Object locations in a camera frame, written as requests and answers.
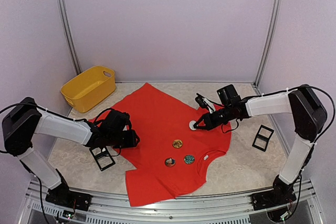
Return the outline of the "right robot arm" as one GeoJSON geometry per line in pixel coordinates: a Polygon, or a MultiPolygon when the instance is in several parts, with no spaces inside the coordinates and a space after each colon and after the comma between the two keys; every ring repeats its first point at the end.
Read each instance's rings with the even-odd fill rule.
{"type": "Polygon", "coordinates": [[[301,177],[310,161],[317,140],[329,128],[328,113],[316,92],[321,89],[302,84],[273,93],[241,98],[230,84],[217,90],[220,103],[198,94],[196,102],[207,109],[197,121],[190,121],[191,130],[213,130],[232,120],[242,121],[258,116],[289,118],[293,129],[293,141],[283,168],[274,179],[272,188],[264,193],[252,195],[254,209],[288,204],[298,199],[294,184],[301,177]]]}

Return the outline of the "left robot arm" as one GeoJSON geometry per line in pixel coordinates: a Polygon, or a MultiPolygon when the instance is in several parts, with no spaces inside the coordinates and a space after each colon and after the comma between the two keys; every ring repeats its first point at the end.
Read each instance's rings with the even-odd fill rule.
{"type": "Polygon", "coordinates": [[[112,158],[107,151],[111,146],[122,150],[134,148],[139,142],[132,128],[130,115],[113,108],[101,111],[93,120],[71,119],[36,104],[31,97],[11,104],[1,112],[8,112],[2,120],[4,154],[17,157],[27,171],[35,175],[48,189],[46,201],[67,208],[88,210],[91,195],[70,190],[61,172],[53,168],[39,151],[34,149],[34,135],[48,135],[101,150],[94,156],[112,158]]]}

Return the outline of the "red t-shirt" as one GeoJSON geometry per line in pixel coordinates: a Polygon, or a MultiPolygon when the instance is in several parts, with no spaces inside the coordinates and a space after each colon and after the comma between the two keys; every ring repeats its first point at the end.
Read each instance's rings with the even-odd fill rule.
{"type": "Polygon", "coordinates": [[[121,152],[134,165],[133,170],[125,173],[132,207],[193,193],[206,183],[211,162],[229,150],[232,139],[229,125],[192,131],[189,122],[198,119],[205,110],[194,109],[150,84],[144,84],[113,108],[130,115],[140,138],[137,147],[121,152]],[[174,140],[183,141],[183,146],[174,148],[174,140]],[[195,162],[185,164],[186,155],[193,155],[195,162]],[[207,160],[203,160],[205,155],[209,156],[207,160]],[[175,166],[165,166],[169,157],[176,160],[175,166]]]}

